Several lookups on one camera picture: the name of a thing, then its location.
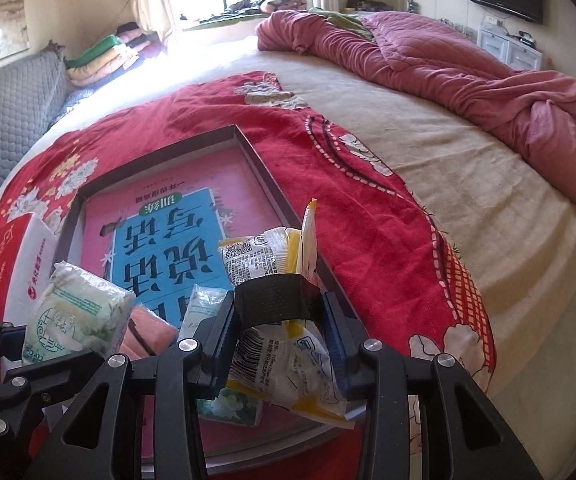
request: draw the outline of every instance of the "green folded cloth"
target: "green folded cloth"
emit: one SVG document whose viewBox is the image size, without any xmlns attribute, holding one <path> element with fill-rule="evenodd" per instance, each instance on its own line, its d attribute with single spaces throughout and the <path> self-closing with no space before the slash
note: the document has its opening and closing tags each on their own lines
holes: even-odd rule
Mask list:
<svg viewBox="0 0 576 480">
<path fill-rule="evenodd" d="M 365 28 L 364 24 L 356 16 L 341 14 L 340 12 L 333 12 L 332 10 L 319 9 L 319 7 L 313 7 L 308 12 L 323 16 L 327 22 L 332 23 L 335 27 L 354 32 L 364 38 L 364 40 L 374 42 L 374 36 L 370 30 Z"/>
<path fill-rule="evenodd" d="M 116 45 L 121 45 L 122 40 L 116 36 L 107 36 L 95 46 L 90 47 L 77 59 L 66 60 L 66 68 L 79 68 L 80 66 L 86 66 L 92 60 L 97 59 L 102 54 L 105 54 L 108 50 Z"/>
</svg>

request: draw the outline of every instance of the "white and yellow packet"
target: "white and yellow packet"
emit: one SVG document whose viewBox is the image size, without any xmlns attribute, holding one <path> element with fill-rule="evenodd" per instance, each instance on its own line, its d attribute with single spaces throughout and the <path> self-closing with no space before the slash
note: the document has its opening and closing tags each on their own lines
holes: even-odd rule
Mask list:
<svg viewBox="0 0 576 480">
<path fill-rule="evenodd" d="M 317 201 L 306 208 L 302 230 L 277 227 L 255 237 L 220 242 L 232 286 L 270 274 L 299 273 L 317 285 Z M 337 387 L 328 349 L 310 320 L 293 319 L 242 332 L 227 385 L 294 413 L 340 428 L 347 402 Z"/>
</svg>

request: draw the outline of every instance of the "pink quilt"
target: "pink quilt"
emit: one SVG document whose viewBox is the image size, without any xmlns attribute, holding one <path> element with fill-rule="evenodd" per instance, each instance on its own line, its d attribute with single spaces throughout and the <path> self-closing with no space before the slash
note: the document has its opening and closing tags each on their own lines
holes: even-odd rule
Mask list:
<svg viewBox="0 0 576 480">
<path fill-rule="evenodd" d="M 575 78 L 513 70 L 425 16 L 377 12 L 362 21 L 376 44 L 317 14 L 281 10 L 257 26 L 258 47 L 310 53 L 441 104 L 497 137 L 576 202 Z"/>
</svg>

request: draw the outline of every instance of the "tissue packet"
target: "tissue packet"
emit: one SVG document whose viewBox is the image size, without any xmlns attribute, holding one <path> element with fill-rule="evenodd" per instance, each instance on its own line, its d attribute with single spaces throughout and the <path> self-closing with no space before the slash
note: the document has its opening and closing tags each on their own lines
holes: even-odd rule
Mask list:
<svg viewBox="0 0 576 480">
<path fill-rule="evenodd" d="M 317 285 L 317 238 L 312 200 L 302 229 L 277 227 L 261 235 L 220 242 L 233 286 L 246 280 L 298 273 Z M 230 367 L 228 386 L 340 428 L 352 428 L 337 387 L 324 338 L 311 320 L 295 319 L 244 330 Z"/>
<path fill-rule="evenodd" d="M 177 341 L 192 337 L 204 319 L 216 316 L 227 292 L 222 288 L 195 284 Z M 215 400 L 197 399 L 197 413 L 200 418 L 240 426 L 259 424 L 263 406 L 260 399 L 228 387 L 221 390 Z"/>
<path fill-rule="evenodd" d="M 66 262 L 55 265 L 50 283 L 26 326 L 25 365 L 89 348 L 108 357 L 119 348 L 135 294 Z"/>
</svg>

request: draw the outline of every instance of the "gray quilted cushion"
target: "gray quilted cushion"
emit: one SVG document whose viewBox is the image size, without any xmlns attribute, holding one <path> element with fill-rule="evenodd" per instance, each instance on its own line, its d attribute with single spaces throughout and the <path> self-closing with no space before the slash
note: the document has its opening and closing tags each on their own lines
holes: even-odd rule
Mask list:
<svg viewBox="0 0 576 480">
<path fill-rule="evenodd" d="M 68 93 L 62 58 L 44 50 L 0 68 L 0 186 L 48 129 Z"/>
</svg>

